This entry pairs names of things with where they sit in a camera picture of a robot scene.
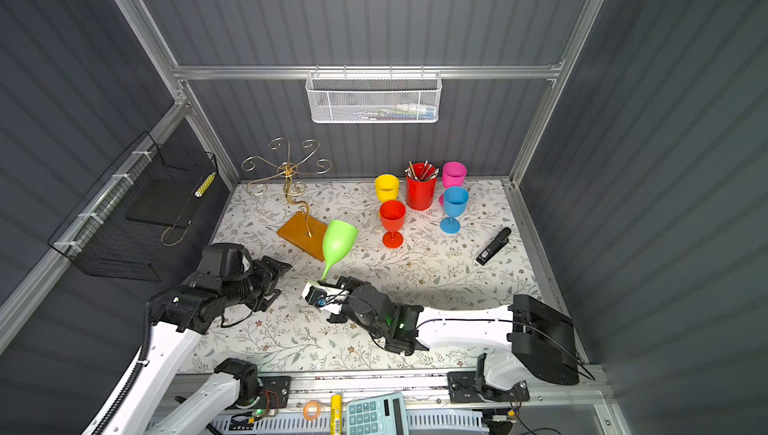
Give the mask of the green wine glass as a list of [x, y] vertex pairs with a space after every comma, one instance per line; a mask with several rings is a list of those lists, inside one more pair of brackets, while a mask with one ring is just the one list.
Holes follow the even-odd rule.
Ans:
[[321, 281], [327, 278], [329, 270], [338, 262], [343, 260], [351, 251], [358, 237], [358, 229], [341, 220], [332, 220], [325, 232], [322, 252], [325, 261], [325, 268], [321, 276]]

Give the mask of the red-orange wine glass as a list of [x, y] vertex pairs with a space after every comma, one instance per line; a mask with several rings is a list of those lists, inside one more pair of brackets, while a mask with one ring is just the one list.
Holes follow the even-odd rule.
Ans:
[[403, 228], [406, 216], [406, 207], [397, 200], [383, 203], [379, 210], [380, 221], [386, 234], [382, 237], [382, 243], [390, 249], [399, 248], [403, 244]]

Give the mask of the gold rack with wooden base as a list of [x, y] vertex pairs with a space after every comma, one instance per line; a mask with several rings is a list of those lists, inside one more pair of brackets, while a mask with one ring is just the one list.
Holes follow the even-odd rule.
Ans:
[[256, 161], [263, 162], [275, 170], [271, 176], [251, 180], [246, 184], [246, 192], [252, 197], [263, 195], [267, 192], [267, 182], [275, 179], [283, 180], [282, 192], [286, 202], [297, 208], [296, 213], [277, 230], [277, 235], [294, 245], [301, 251], [323, 262], [322, 243], [327, 230], [327, 224], [311, 215], [311, 207], [308, 201], [301, 199], [306, 191], [306, 185], [297, 180], [299, 176], [320, 176], [329, 172], [332, 162], [325, 158], [316, 161], [317, 170], [302, 172], [301, 169], [319, 150], [320, 143], [314, 139], [304, 140], [301, 148], [307, 154], [298, 162], [291, 160], [291, 143], [284, 137], [278, 137], [270, 141], [269, 149], [277, 151], [280, 148], [286, 150], [285, 159], [279, 164], [270, 162], [261, 156], [250, 156], [241, 163], [244, 172], [251, 172], [256, 168]]

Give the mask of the yellow wine glass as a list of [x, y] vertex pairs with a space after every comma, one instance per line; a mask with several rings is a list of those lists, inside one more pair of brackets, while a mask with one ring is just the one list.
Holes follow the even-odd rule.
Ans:
[[391, 174], [382, 174], [374, 181], [376, 197], [380, 203], [397, 200], [399, 194], [399, 179]]

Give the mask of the blue wine glass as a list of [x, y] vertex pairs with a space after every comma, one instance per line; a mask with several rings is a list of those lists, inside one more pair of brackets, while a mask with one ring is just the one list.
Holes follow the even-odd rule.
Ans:
[[469, 193], [462, 187], [450, 187], [443, 194], [443, 208], [446, 217], [440, 222], [444, 233], [456, 234], [461, 225], [458, 218], [464, 213], [469, 201]]

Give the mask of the pink wine glass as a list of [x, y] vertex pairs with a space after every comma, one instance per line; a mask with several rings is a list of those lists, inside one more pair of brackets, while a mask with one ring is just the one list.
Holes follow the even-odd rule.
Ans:
[[442, 185], [445, 190], [452, 187], [461, 187], [467, 175], [467, 168], [460, 162], [447, 162], [441, 171]]

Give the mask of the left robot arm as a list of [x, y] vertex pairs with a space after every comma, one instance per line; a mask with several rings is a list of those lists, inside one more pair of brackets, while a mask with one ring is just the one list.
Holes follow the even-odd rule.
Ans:
[[269, 256], [254, 259], [240, 244], [205, 247], [188, 277], [146, 303], [141, 345], [85, 433], [196, 434], [230, 407], [277, 404], [255, 364], [229, 358], [162, 421], [150, 423], [181, 364], [211, 326], [222, 322], [230, 307], [244, 306], [250, 314], [267, 311], [281, 293], [277, 282], [291, 268]]

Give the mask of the yellow marker in basket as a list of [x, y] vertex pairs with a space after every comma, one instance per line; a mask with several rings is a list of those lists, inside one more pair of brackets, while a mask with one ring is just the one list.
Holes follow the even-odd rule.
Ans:
[[208, 188], [212, 185], [212, 183], [215, 181], [217, 176], [216, 172], [211, 172], [197, 187], [197, 189], [194, 192], [194, 196], [196, 198], [202, 198]]

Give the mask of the yellow glue stick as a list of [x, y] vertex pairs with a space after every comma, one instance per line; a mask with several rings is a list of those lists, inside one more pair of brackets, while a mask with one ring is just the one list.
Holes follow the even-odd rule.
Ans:
[[340, 393], [334, 394], [330, 400], [330, 434], [341, 435], [343, 422], [343, 398]]

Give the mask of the orange rubber band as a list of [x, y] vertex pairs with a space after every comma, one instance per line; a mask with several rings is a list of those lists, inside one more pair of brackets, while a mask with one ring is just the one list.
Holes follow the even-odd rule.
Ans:
[[307, 421], [317, 420], [323, 412], [323, 406], [317, 400], [310, 400], [303, 406], [303, 417]]

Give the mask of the calculator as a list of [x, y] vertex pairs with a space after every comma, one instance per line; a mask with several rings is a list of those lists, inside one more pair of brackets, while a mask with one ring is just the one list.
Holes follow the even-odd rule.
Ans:
[[408, 435], [405, 399], [393, 392], [348, 402], [343, 427], [349, 435]]

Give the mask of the red pen cup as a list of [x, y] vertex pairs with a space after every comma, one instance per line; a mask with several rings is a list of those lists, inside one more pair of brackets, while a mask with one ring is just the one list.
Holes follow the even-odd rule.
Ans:
[[429, 161], [410, 162], [405, 169], [406, 204], [413, 210], [424, 211], [434, 199], [439, 170]]

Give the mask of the black stapler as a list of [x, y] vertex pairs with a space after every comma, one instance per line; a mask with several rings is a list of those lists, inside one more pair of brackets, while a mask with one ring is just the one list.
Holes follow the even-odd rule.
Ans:
[[486, 265], [502, 248], [509, 243], [511, 229], [504, 227], [476, 257], [481, 266]]

